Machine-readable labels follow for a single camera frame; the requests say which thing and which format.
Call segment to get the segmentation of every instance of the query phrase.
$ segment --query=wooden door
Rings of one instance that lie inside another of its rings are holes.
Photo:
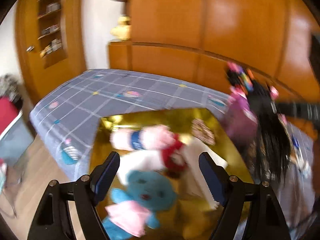
[[[23,79],[36,104],[86,69],[81,0],[19,0],[16,43]]]

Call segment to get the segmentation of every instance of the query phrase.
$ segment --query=pink cloth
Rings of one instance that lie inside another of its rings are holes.
[[[144,225],[152,214],[150,210],[134,200],[107,206],[110,221],[129,234],[141,237],[146,234]]]

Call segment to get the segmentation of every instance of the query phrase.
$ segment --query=stuffed toy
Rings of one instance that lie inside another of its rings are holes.
[[[129,25],[130,17],[128,16],[120,16],[118,19],[118,26],[115,28],[112,28],[110,33],[113,36],[116,36],[121,41],[127,41],[130,39],[130,28]]]
[[[176,141],[175,134],[165,125],[144,127],[135,131],[127,128],[118,129],[110,134],[113,148],[118,150],[162,150]]]
[[[120,157],[117,172],[120,183],[128,184],[127,175],[130,171],[163,171],[183,172],[187,168],[181,150],[185,146],[175,135],[175,143],[163,150],[138,150]]]
[[[157,211],[168,210],[176,194],[170,181],[155,171],[131,171],[127,191],[111,189],[114,205],[107,206],[108,216],[102,224],[111,240],[125,240],[145,235],[145,224],[156,229]]]
[[[23,101],[18,91],[18,81],[13,75],[6,74],[0,77],[0,97],[7,97],[18,111],[21,110]]]

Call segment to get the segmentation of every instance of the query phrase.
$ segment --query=yellow ornament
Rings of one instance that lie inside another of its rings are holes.
[[[113,36],[116,36],[121,41],[127,41],[130,39],[130,29],[131,26],[129,25],[130,17],[128,16],[121,16],[118,19],[118,26],[112,28],[110,33]]]

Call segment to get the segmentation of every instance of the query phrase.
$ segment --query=cabinet panel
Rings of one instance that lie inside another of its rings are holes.
[[[263,74],[257,73],[257,72],[255,72],[253,70],[251,70],[251,72],[252,72],[252,74],[254,76],[254,79],[256,81],[258,81],[261,85],[263,85],[263,86],[267,86],[267,85],[271,86],[272,85],[272,81],[271,81],[270,78],[266,77]]]
[[[288,42],[284,62],[277,79],[307,101],[320,99],[320,89],[310,66],[308,55],[312,32],[319,32],[316,20],[302,0],[290,1]]]
[[[295,95],[294,93],[292,93],[291,91],[287,90],[285,87],[283,87],[282,85],[274,82],[272,84],[279,92],[279,97],[278,100],[285,100],[285,101],[299,101],[301,98],[297,95]]]
[[[109,66],[114,69],[131,70],[131,42],[116,41],[108,44]]]
[[[132,70],[193,82],[199,55],[180,49],[132,46]]]
[[[198,48],[202,0],[132,0],[132,41]]]
[[[214,57],[200,55],[196,83],[227,94],[230,94],[230,83],[225,68],[227,62]]]
[[[304,126],[303,131],[310,136],[314,141],[318,138],[318,131],[314,129],[313,123],[310,121],[306,121],[306,125]]]
[[[285,0],[207,0],[204,50],[274,76],[285,31]]]

